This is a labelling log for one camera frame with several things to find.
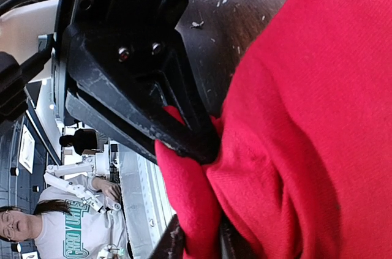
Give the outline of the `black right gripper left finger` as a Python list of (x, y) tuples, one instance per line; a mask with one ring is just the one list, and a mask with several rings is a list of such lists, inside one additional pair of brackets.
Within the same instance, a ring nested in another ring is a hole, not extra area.
[(151, 138), (139, 132), (84, 91), (67, 90), (65, 108), (73, 118), (135, 151), (148, 161), (157, 163), (154, 142)]

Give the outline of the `red sock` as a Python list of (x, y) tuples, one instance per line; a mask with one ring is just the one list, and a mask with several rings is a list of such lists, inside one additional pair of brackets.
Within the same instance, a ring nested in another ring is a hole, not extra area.
[(256, 258), (391, 257), (391, 0), (287, 0), (243, 56), (210, 165), (156, 142), (183, 258), (227, 217)]

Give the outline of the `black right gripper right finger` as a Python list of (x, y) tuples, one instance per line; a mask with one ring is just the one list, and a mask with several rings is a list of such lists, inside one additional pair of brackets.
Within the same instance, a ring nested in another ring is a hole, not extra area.
[(139, 132), (209, 164), (221, 140), (198, 93), (181, 34), (72, 24), (62, 35), (68, 90), (82, 90)]

